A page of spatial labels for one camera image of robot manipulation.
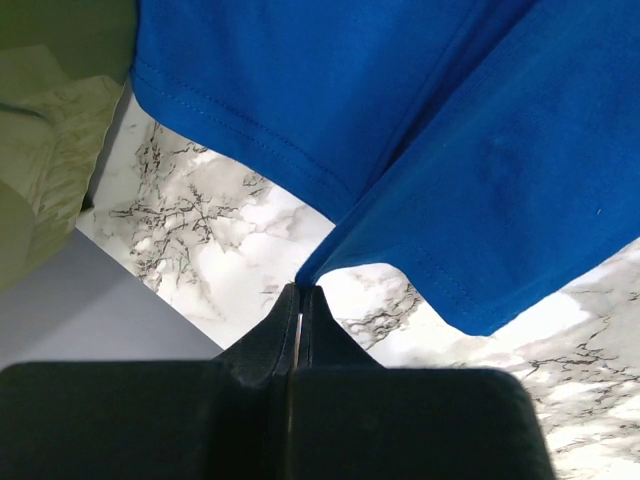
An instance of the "seam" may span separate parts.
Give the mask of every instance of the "seam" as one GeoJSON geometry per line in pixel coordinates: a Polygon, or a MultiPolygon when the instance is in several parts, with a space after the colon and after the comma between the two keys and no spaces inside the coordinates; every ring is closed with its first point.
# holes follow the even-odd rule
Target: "seam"
{"type": "Polygon", "coordinates": [[[211,120],[214,123],[217,123],[218,125],[221,125],[225,128],[227,128],[228,130],[236,133],[237,135],[240,135],[244,138],[246,138],[247,140],[255,143],[256,145],[258,145],[259,147],[263,148],[264,150],[266,150],[267,152],[271,153],[273,156],[278,157],[282,160],[284,160],[285,162],[287,162],[287,164],[289,164],[291,167],[295,168],[296,170],[298,170],[301,174],[303,174],[305,177],[307,177],[309,180],[322,185],[323,187],[325,187],[327,190],[329,190],[331,193],[336,193],[336,191],[326,182],[310,175],[308,172],[304,171],[300,165],[298,165],[297,163],[295,163],[294,161],[292,161],[290,158],[285,157],[284,155],[282,155],[280,152],[273,150],[272,148],[270,148],[268,145],[265,145],[264,143],[256,140],[255,138],[253,138],[252,136],[246,134],[245,132],[238,130],[237,128],[234,128],[224,122],[222,122],[221,120],[218,120],[217,118],[213,117],[212,115],[208,114],[207,112],[204,112],[182,100],[180,100],[177,97],[174,97],[173,95],[169,95],[168,93],[165,93],[164,91],[160,90],[158,87],[156,87],[155,85],[151,84],[149,82],[149,80],[147,80],[146,78],[142,77],[140,75],[140,73],[138,73],[138,71],[134,68],[132,70],[133,75],[136,76],[141,82],[145,83],[149,88],[151,88],[152,90],[156,91],[157,93],[159,93],[160,95],[162,95],[163,97],[166,97],[170,100],[173,100],[176,103],[179,103],[180,105],[183,105],[184,107],[189,108],[190,110],[193,110],[196,113],[199,113],[200,115],[204,116],[205,118],[208,118],[209,120],[211,120]]]}
{"type": "MultiPolygon", "coordinates": [[[[458,35],[458,32],[460,31],[460,29],[467,23],[467,19],[469,18],[469,15],[471,15],[471,12],[474,10],[475,5],[472,5],[471,7],[469,7],[469,10],[467,11],[467,13],[465,14],[464,18],[462,19],[462,21],[460,22],[460,24],[458,25],[458,27],[456,28],[455,32],[453,32],[453,34],[451,35],[451,38],[449,39],[449,41],[447,42],[446,46],[442,49],[442,51],[440,52],[440,55],[438,56],[438,59],[436,60],[435,65],[433,66],[433,69],[431,70],[431,73],[429,75],[427,75],[427,77],[422,81],[422,83],[420,84],[420,87],[417,89],[417,91],[412,95],[411,97],[411,101],[409,101],[407,103],[406,108],[404,109],[404,112],[402,113],[402,116],[400,117],[400,120],[398,121],[398,123],[395,125],[395,127],[393,128],[393,133],[390,135],[389,140],[387,140],[387,142],[384,145],[384,148],[382,149],[380,155],[378,156],[378,158],[376,158],[375,164],[377,165],[379,162],[382,161],[382,156],[385,154],[385,152],[387,152],[387,150],[389,149],[389,145],[391,145],[391,142],[394,140],[394,138],[396,137],[398,130],[400,129],[400,127],[404,124],[405,120],[407,119],[407,116],[409,114],[409,110],[411,110],[411,108],[413,107],[413,105],[416,103],[416,98],[422,93],[422,91],[425,88],[425,85],[429,82],[429,80],[431,80],[431,78],[434,75],[434,72],[438,69],[438,67],[440,66],[440,63],[442,62],[442,59],[444,58],[444,55],[448,52],[449,47],[451,47],[451,44],[453,43],[453,41],[455,40],[456,36],[458,35]]],[[[385,171],[389,168],[389,163],[392,158],[391,156],[393,155],[393,152],[390,152],[387,157],[389,157],[387,159],[387,165],[385,166],[385,168],[380,171],[377,172],[378,176],[380,177],[381,175],[384,175],[385,171]]],[[[371,173],[371,175],[369,176],[369,178],[367,179],[367,183],[366,188],[369,189],[372,187],[372,185],[375,184],[371,182],[372,178],[373,178],[373,174],[374,172],[371,173]]]]}
{"type": "Polygon", "coordinates": [[[140,58],[140,56],[136,57],[136,60],[140,63],[142,63],[144,66],[146,66],[149,70],[152,70],[162,76],[164,76],[165,78],[169,79],[170,81],[188,89],[189,91],[195,93],[196,95],[209,100],[217,105],[219,105],[220,107],[228,110],[229,112],[233,113],[234,115],[236,115],[239,118],[242,118],[243,120],[251,123],[252,125],[260,128],[261,130],[263,130],[264,132],[268,133],[269,135],[277,138],[278,140],[280,140],[281,142],[283,142],[285,145],[293,148],[295,151],[297,151],[298,153],[300,153],[304,158],[306,158],[307,160],[309,160],[313,165],[315,165],[317,168],[319,168],[320,170],[322,170],[324,173],[328,174],[331,178],[333,178],[343,189],[344,191],[349,195],[349,197],[351,197],[352,199],[355,197],[353,192],[349,189],[348,185],[338,176],[335,175],[335,173],[333,173],[331,170],[329,170],[327,167],[325,167],[324,165],[318,163],[316,160],[314,160],[307,152],[305,152],[304,150],[302,150],[300,147],[298,147],[297,145],[291,143],[289,140],[287,140],[285,137],[283,137],[282,135],[278,134],[277,132],[274,132],[273,130],[271,130],[270,128],[264,126],[263,124],[261,124],[260,122],[258,122],[257,120],[249,117],[246,114],[243,114],[242,112],[239,112],[238,110],[236,110],[235,108],[233,108],[232,106],[221,102],[220,100],[217,100],[216,98],[207,95],[204,92],[201,92],[200,90],[196,89],[195,87],[181,81],[178,80],[177,78],[169,75],[168,73],[162,71],[162,70],[158,70],[157,68],[155,68],[154,66],[150,65],[149,63],[147,63],[145,60],[143,60],[142,58],[140,58]]]}

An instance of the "white surface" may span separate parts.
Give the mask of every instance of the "white surface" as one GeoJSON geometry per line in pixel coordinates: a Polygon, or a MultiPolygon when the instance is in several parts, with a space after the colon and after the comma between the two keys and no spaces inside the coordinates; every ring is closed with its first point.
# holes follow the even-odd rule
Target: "white surface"
{"type": "Polygon", "coordinates": [[[78,231],[0,293],[0,369],[36,360],[206,360],[220,351],[78,231]]]}
{"type": "MultiPolygon", "coordinates": [[[[332,228],[135,102],[116,147],[79,228],[223,347],[268,312],[332,228]]],[[[386,265],[321,284],[343,327],[388,366],[491,365],[521,378],[560,478],[639,478],[640,242],[489,338],[447,326],[386,265]]]]}

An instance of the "green fabric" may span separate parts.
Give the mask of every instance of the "green fabric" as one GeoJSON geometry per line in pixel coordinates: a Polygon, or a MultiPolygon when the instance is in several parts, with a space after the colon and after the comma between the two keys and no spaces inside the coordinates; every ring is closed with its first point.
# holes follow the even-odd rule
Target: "green fabric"
{"type": "Polygon", "coordinates": [[[0,7],[0,289],[66,243],[133,56],[135,0],[0,7]]]}

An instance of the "marble surface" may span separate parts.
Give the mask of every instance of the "marble surface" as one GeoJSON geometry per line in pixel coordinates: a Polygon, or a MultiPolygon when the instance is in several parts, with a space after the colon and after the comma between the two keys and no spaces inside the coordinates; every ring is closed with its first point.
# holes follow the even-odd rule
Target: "marble surface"
{"type": "MultiPolygon", "coordinates": [[[[233,160],[128,108],[78,227],[222,347],[270,309],[332,224],[233,160]]],[[[640,478],[640,241],[491,337],[447,326],[387,265],[321,280],[387,366],[506,369],[529,390],[562,479],[640,478]]]]}

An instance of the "stitching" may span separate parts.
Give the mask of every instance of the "stitching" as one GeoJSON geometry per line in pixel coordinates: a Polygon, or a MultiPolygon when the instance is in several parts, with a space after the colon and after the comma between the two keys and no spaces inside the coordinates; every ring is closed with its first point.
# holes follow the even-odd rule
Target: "stitching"
{"type": "Polygon", "coordinates": [[[237,135],[240,135],[244,138],[246,138],[247,140],[250,140],[251,142],[255,143],[256,145],[262,147],[264,150],[266,150],[267,152],[271,153],[272,155],[281,158],[282,160],[284,160],[285,162],[287,162],[290,166],[294,167],[296,170],[298,170],[300,173],[302,173],[305,177],[307,177],[309,180],[312,180],[313,182],[316,182],[324,187],[326,187],[330,192],[332,193],[336,193],[335,190],[326,182],[310,175],[309,173],[307,173],[306,171],[304,171],[300,165],[296,164],[295,162],[293,162],[291,159],[285,157],[284,155],[282,155],[280,152],[273,150],[272,148],[270,148],[268,145],[265,145],[264,143],[256,140],[255,138],[251,137],[250,135],[247,135],[246,133],[242,132],[241,130],[238,130],[220,120],[218,120],[217,118],[214,118],[213,116],[209,115],[207,112],[204,112],[202,110],[199,110],[197,108],[195,108],[192,105],[189,105],[188,103],[183,102],[182,100],[174,97],[173,95],[169,95],[168,93],[163,92],[162,90],[160,90],[159,88],[157,88],[155,85],[152,85],[147,79],[145,79],[144,77],[142,77],[140,75],[140,73],[138,73],[137,70],[135,70],[135,68],[133,69],[133,74],[140,79],[141,82],[145,83],[149,88],[151,88],[152,90],[155,90],[156,92],[158,92],[160,95],[169,98],[177,103],[179,103],[180,105],[183,105],[184,107],[189,108],[190,110],[193,110],[196,113],[199,113],[200,115],[208,118],[209,120],[211,120],[214,123],[217,123],[229,130],[231,130],[232,132],[236,133],[237,135]]]}
{"type": "Polygon", "coordinates": [[[221,106],[222,108],[228,110],[229,112],[233,113],[234,115],[246,120],[247,122],[255,125],[256,127],[260,128],[261,130],[263,130],[264,132],[270,134],[271,136],[277,138],[278,140],[280,140],[281,142],[283,142],[285,145],[293,148],[294,150],[296,150],[298,153],[300,153],[303,157],[305,157],[307,160],[309,160],[311,163],[313,163],[317,168],[319,168],[320,170],[322,170],[323,172],[327,173],[331,178],[333,178],[344,190],[345,192],[347,192],[347,194],[349,195],[349,197],[354,197],[353,192],[351,192],[351,190],[349,189],[349,186],[347,184],[344,183],[344,181],[342,181],[342,179],[340,179],[338,176],[335,175],[335,173],[333,173],[331,170],[329,170],[327,167],[325,167],[324,165],[318,163],[316,160],[314,160],[307,152],[305,152],[304,150],[302,150],[300,147],[298,147],[297,145],[291,143],[289,140],[287,140],[286,138],[284,138],[282,135],[274,132],[273,130],[271,130],[268,127],[265,127],[263,124],[261,124],[260,122],[258,122],[257,120],[254,120],[253,118],[247,116],[246,114],[243,114],[242,112],[239,112],[238,110],[236,110],[235,108],[233,108],[232,106],[221,102],[220,100],[217,100],[213,97],[211,97],[210,95],[207,95],[204,92],[201,92],[200,90],[196,89],[195,87],[184,83],[180,80],[178,80],[177,78],[169,75],[166,72],[163,72],[161,70],[158,70],[157,68],[153,67],[152,65],[150,65],[149,63],[147,63],[146,61],[144,61],[142,58],[140,58],[140,56],[137,56],[137,61],[142,63],[144,66],[146,66],[149,70],[152,70],[162,76],[164,76],[165,78],[168,78],[169,80],[171,80],[172,82],[190,90],[191,92],[195,93],[198,96],[201,96],[202,98],[205,98],[219,106],[221,106]]]}

